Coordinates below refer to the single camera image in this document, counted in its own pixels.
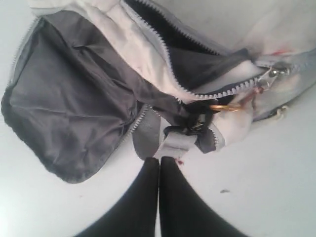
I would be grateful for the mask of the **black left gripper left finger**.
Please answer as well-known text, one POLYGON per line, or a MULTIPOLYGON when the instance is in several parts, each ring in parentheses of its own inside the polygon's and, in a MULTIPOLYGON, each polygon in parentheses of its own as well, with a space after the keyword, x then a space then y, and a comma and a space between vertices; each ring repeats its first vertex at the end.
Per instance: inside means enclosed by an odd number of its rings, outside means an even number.
POLYGON ((154 237, 159 161, 147 158, 118 202, 78 237, 154 237))

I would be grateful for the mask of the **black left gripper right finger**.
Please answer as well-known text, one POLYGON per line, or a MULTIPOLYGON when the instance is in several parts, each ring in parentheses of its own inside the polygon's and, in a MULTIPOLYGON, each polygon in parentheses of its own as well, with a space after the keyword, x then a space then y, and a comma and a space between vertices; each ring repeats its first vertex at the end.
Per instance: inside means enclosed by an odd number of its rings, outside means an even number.
POLYGON ((163 237, 244 236, 199 197, 171 157, 160 163, 159 215, 163 237))

